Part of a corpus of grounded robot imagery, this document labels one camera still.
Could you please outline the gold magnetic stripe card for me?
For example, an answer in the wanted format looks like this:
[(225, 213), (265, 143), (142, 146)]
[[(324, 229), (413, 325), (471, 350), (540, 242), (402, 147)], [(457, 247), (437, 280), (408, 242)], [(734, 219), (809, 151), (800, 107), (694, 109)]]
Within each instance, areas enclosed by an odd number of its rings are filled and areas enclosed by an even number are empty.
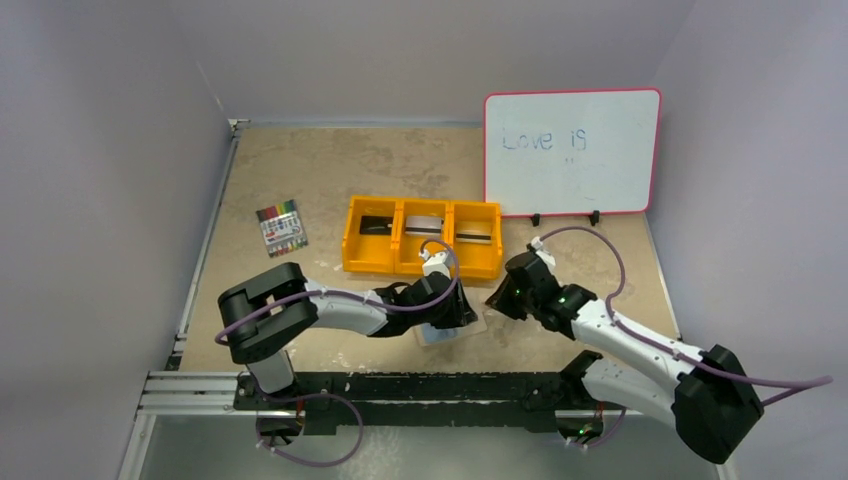
[(488, 221), (462, 220), (455, 223), (457, 242), (486, 244), (492, 243), (493, 224)]

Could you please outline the pink-framed whiteboard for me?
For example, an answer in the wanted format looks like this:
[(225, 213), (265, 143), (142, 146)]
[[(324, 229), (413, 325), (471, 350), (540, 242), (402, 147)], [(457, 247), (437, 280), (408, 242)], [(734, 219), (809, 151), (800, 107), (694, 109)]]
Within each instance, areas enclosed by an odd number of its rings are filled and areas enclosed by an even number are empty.
[(484, 200), (506, 217), (645, 212), (662, 102), (655, 87), (488, 95)]

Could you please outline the marker pen pack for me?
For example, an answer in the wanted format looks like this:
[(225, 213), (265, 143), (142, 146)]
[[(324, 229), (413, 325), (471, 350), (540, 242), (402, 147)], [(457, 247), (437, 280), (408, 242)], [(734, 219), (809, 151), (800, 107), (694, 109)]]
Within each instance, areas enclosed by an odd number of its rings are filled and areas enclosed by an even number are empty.
[(257, 210), (256, 216), (269, 257), (292, 253), (308, 245), (308, 237), (294, 199)]

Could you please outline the yellow three-compartment bin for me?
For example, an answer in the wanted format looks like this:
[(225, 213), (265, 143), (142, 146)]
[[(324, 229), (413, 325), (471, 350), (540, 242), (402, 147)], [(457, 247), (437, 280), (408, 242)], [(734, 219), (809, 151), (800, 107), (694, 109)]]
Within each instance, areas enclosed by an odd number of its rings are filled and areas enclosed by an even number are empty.
[[(392, 217), (392, 234), (360, 235), (363, 215)], [(404, 221), (410, 215), (442, 217), (442, 235), (439, 238), (406, 235)], [(462, 220), (491, 222), (492, 243), (457, 242), (455, 223)], [(459, 260), (462, 279), (490, 281), (499, 277), (504, 249), (501, 209), (497, 203), (417, 198), (352, 197), (341, 247), (343, 269), (358, 274), (418, 275), (423, 265), (419, 249), (428, 238), (442, 240), (452, 248)]]

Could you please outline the beige leather card holder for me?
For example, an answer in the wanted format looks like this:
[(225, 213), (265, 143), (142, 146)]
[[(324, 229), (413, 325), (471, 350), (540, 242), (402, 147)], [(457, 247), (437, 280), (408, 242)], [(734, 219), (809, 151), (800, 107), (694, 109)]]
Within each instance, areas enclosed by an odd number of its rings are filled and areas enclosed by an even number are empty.
[(487, 323), (483, 318), (478, 318), (476, 321), (468, 323), (461, 327), (451, 328), (436, 328), (429, 323), (415, 326), (413, 333), (415, 334), (418, 344), (422, 348), (443, 345), (464, 337), (477, 335), (485, 332), (488, 329)]

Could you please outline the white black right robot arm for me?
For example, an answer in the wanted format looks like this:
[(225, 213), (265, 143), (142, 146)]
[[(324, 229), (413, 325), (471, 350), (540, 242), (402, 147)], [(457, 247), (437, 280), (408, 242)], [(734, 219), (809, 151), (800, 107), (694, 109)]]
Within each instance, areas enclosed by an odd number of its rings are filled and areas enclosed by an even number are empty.
[(663, 336), (618, 313), (577, 284), (560, 284), (540, 252), (523, 252), (486, 304), (515, 320), (586, 345), (560, 372), (564, 399), (576, 407), (613, 403), (672, 428), (701, 458), (725, 463), (764, 413), (736, 355)]

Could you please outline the black front table rail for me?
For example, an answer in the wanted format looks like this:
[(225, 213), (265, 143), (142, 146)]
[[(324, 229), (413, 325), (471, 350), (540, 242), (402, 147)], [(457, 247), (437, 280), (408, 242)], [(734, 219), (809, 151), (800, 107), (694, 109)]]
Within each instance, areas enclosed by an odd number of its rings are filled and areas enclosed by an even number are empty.
[(593, 412), (595, 400), (558, 372), (300, 372), (287, 392), (264, 393), (248, 374), (237, 378), (237, 411), (290, 419), (306, 435), (342, 426), (508, 427), (555, 432), (557, 417)]

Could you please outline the silver magnetic stripe card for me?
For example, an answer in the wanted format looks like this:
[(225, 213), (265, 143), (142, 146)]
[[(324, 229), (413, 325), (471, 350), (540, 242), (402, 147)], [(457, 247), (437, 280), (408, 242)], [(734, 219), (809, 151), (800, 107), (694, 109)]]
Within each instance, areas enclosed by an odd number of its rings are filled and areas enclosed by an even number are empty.
[(410, 215), (404, 221), (404, 233), (410, 236), (439, 238), (443, 227), (444, 219), (437, 216)]

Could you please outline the black magnetic stripe card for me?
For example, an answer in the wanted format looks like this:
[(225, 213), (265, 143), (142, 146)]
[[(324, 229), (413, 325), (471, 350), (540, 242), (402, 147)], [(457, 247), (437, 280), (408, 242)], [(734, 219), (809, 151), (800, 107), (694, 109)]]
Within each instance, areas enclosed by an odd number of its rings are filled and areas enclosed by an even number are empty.
[(390, 236), (393, 218), (388, 216), (363, 215), (360, 220), (360, 235)]

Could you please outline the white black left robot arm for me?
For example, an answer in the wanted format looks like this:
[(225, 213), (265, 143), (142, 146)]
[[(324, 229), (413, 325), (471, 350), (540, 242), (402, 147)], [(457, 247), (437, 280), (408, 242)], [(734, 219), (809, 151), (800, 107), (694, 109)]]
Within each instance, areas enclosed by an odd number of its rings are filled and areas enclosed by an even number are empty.
[(223, 329), (216, 343), (228, 347), (232, 361), (248, 369), (260, 397), (275, 409), (297, 399), (298, 382), (283, 350), (309, 328), (391, 338), (419, 325), (450, 330), (478, 319), (461, 282), (441, 271), (413, 283), (354, 292), (311, 280), (293, 262), (224, 291), (217, 304)]

